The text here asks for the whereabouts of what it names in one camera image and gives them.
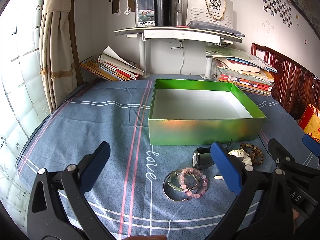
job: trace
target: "curtain tieback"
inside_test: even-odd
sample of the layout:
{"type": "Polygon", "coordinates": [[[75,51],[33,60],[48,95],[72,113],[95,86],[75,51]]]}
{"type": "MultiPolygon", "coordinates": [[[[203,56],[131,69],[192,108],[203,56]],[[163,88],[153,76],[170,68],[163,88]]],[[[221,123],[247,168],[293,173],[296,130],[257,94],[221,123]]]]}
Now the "curtain tieback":
{"type": "Polygon", "coordinates": [[[44,0],[42,15],[49,12],[67,12],[71,10],[71,0],[44,0]]]}

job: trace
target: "black tumbler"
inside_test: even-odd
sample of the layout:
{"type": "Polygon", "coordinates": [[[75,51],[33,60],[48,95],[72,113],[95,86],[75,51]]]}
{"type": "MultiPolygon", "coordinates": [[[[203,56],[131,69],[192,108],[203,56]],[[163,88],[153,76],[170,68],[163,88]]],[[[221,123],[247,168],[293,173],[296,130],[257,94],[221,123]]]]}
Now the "black tumbler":
{"type": "Polygon", "coordinates": [[[172,26],[173,0],[153,0],[155,5],[155,26],[172,26]]]}

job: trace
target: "white cable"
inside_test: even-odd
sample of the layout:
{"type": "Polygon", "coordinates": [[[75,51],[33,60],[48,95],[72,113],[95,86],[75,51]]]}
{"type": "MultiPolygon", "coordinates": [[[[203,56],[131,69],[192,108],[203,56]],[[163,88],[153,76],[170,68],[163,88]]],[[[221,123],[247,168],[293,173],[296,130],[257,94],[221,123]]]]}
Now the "white cable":
{"type": "Polygon", "coordinates": [[[183,68],[183,64],[184,64],[184,46],[183,46],[183,43],[184,43],[184,41],[182,42],[182,49],[183,49],[183,54],[182,54],[182,65],[181,65],[181,68],[180,68],[180,75],[182,75],[181,74],[181,70],[182,70],[182,68],[183,68]]]}

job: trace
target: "white wall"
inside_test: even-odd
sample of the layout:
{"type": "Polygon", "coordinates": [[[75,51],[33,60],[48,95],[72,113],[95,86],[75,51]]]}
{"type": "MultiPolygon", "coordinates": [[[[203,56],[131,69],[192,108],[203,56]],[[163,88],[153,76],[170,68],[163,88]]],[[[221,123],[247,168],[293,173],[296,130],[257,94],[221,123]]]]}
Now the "white wall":
{"type": "MultiPolygon", "coordinates": [[[[234,6],[234,28],[246,35],[241,44],[232,45],[234,48],[247,52],[251,44],[257,43],[270,47],[297,61],[305,68],[320,77],[318,55],[320,40],[306,20],[292,8],[292,26],[283,24],[277,14],[272,16],[265,12],[262,0],[231,0],[234,6]]],[[[183,0],[184,17],[187,10],[187,0],[183,0]]],[[[111,13],[109,0],[76,0],[75,19],[76,37],[80,60],[91,55],[100,54],[106,46],[110,46],[119,55],[139,62],[138,38],[115,36],[113,31],[135,26],[135,15],[123,14],[127,8],[127,0],[120,0],[120,15],[111,13]]],[[[205,42],[184,41],[185,61],[182,74],[199,75],[205,69],[205,42]]],[[[146,47],[151,50],[151,73],[179,73],[182,64],[183,50],[171,49],[178,47],[175,40],[151,40],[146,47]]]]}

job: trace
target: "qr code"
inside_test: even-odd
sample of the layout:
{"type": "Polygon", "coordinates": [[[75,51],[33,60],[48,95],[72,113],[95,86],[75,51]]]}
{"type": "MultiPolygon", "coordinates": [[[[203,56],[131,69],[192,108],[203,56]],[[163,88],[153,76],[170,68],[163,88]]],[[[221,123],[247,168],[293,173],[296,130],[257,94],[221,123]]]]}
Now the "qr code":
{"type": "Polygon", "coordinates": [[[210,0],[209,1],[209,8],[210,9],[220,11],[220,7],[221,7],[221,0],[210,0]]]}

